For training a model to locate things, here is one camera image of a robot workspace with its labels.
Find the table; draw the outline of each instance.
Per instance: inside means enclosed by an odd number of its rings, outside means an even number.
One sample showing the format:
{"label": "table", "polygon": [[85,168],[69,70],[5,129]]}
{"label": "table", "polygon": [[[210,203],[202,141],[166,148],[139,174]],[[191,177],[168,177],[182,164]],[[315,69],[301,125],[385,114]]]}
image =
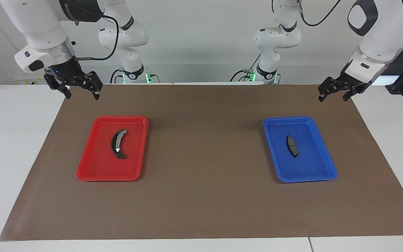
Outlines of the table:
{"label": "table", "polygon": [[[371,86],[364,94],[353,97],[353,101],[403,186],[403,97],[390,95],[383,86]],[[0,86],[0,233],[62,102],[63,95],[48,86]],[[0,251],[146,252],[157,248],[237,252],[399,251],[403,249],[403,236],[0,242]]]}

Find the black cable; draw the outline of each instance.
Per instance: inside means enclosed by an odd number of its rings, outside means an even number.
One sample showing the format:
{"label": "black cable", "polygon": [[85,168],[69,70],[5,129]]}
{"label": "black cable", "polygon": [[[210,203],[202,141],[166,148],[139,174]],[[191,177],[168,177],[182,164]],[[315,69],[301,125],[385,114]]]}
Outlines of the black cable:
{"label": "black cable", "polygon": [[160,81],[160,77],[158,77],[158,75],[150,75],[151,77],[156,77],[158,79],[158,82],[161,83]]}
{"label": "black cable", "polygon": [[118,76],[116,76],[116,77],[115,77],[115,83],[116,83],[116,79],[117,79],[118,77],[123,78],[123,75],[118,75]]}
{"label": "black cable", "polygon": [[242,76],[242,77],[240,77],[239,81],[240,81],[242,78],[243,78],[243,81],[245,81],[245,79],[246,79],[247,77],[249,77],[249,76],[248,76],[248,75]]}
{"label": "black cable", "polygon": [[323,21],[325,21],[327,19],[327,17],[332,13],[332,11],[334,11],[335,7],[337,7],[337,5],[341,2],[341,0],[338,0],[335,5],[332,7],[332,9],[329,11],[329,13],[323,18],[321,19],[320,22],[316,23],[316,24],[309,24],[307,23],[307,21],[304,19],[304,13],[303,13],[303,9],[302,9],[302,5],[301,5],[301,1],[300,0],[296,0],[296,2],[298,3],[298,5],[300,6],[300,10],[299,10],[299,14],[301,15],[301,19],[303,20],[303,22],[305,24],[307,24],[310,27],[315,27],[321,23],[323,23]]}
{"label": "black cable", "polygon": [[256,64],[257,60],[261,57],[262,53],[259,53],[259,56],[257,56],[256,60],[254,61],[253,65],[251,65],[250,69],[252,70],[254,67],[254,64]]}
{"label": "black cable", "polygon": [[113,78],[115,77],[115,74],[116,74],[117,72],[122,72],[122,71],[119,70],[119,69],[116,69],[116,70],[112,73],[112,77],[110,78],[110,84],[113,83]]}
{"label": "black cable", "polygon": [[238,71],[237,73],[235,73],[235,74],[231,77],[230,82],[232,82],[232,80],[233,80],[238,74],[240,74],[240,73],[245,73],[245,70],[240,70],[240,71]]}
{"label": "black cable", "polygon": [[119,23],[118,23],[118,21],[114,17],[110,17],[110,16],[106,16],[106,15],[103,15],[102,17],[106,18],[106,19],[111,19],[116,24],[117,33],[116,33],[115,46],[113,47],[113,51],[112,51],[112,53],[110,53],[110,55],[106,56],[105,58],[93,58],[93,57],[91,57],[92,61],[105,61],[105,60],[111,58],[113,56],[113,54],[115,53],[115,51],[116,51],[117,42],[118,42],[118,39],[119,39]]}

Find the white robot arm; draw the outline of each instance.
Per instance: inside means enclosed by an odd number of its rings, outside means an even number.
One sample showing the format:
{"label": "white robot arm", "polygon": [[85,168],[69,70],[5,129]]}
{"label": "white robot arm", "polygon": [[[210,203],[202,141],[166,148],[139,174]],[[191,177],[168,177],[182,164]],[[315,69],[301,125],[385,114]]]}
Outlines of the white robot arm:
{"label": "white robot arm", "polygon": [[96,22],[115,19],[118,29],[102,29],[99,39],[121,59],[130,79],[139,80],[144,72],[139,54],[131,49],[148,41],[147,31],[137,24],[124,0],[0,0],[16,28],[26,37],[27,46],[15,55],[17,64],[26,72],[45,69],[45,79],[53,90],[71,97],[67,86],[80,86],[99,98],[102,82],[96,72],[83,73],[78,61],[106,58],[77,58],[60,21]]}
{"label": "white robot arm", "polygon": [[[117,19],[120,26],[119,41],[115,54],[119,57],[127,83],[147,82],[144,65],[139,53],[133,49],[147,44],[147,30],[135,21],[128,10],[125,0],[105,0],[105,14]],[[99,42],[112,50],[116,40],[116,29],[104,28],[99,31]]]}
{"label": "white robot arm", "polygon": [[279,48],[292,48],[301,41],[301,31],[297,27],[299,16],[296,0],[275,0],[273,3],[275,19],[278,27],[260,29],[254,35],[254,44],[261,50],[261,60],[253,69],[255,81],[266,84],[273,83],[281,56],[276,52]]}
{"label": "white robot arm", "polygon": [[357,0],[348,23],[363,40],[340,76],[320,85],[320,102],[341,90],[344,101],[363,93],[403,50],[403,0]]}

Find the red tray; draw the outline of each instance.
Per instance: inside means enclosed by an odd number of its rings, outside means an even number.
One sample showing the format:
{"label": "red tray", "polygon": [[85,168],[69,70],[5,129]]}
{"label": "red tray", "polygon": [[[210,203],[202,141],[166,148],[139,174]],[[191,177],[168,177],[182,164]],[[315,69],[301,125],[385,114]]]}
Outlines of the red tray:
{"label": "red tray", "polygon": [[[91,127],[76,176],[83,181],[132,181],[141,173],[149,120],[144,116],[100,116]],[[126,129],[118,159],[111,148],[113,135]]]}

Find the led light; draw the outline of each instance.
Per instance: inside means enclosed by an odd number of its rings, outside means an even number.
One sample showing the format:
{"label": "led light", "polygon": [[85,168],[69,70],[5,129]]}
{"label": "led light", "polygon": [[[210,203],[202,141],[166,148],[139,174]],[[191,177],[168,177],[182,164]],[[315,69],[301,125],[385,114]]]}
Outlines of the led light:
{"label": "led light", "polygon": [[150,75],[146,74],[146,78],[148,84],[152,83],[152,77]]}
{"label": "led light", "polygon": [[275,81],[273,82],[273,84],[279,84],[280,80],[281,80],[281,75],[277,73],[276,77],[275,77]]}

